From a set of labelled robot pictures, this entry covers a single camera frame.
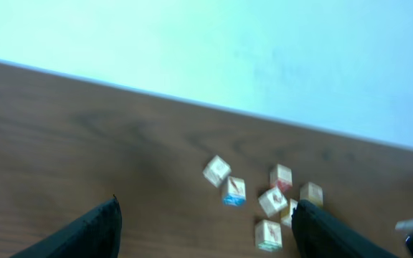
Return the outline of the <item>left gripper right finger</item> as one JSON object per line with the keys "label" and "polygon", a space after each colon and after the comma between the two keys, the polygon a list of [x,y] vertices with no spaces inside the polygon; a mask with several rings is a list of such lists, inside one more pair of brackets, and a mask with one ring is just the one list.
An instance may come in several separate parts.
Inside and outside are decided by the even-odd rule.
{"label": "left gripper right finger", "polygon": [[305,258],[396,258],[307,200],[298,202],[292,232]]}

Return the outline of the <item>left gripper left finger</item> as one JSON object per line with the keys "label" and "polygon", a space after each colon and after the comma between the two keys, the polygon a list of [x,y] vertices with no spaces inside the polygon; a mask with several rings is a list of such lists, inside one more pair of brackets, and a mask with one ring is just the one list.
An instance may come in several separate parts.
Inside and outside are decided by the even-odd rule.
{"label": "left gripper left finger", "polygon": [[13,258],[117,258],[122,214],[116,197],[96,206]]}

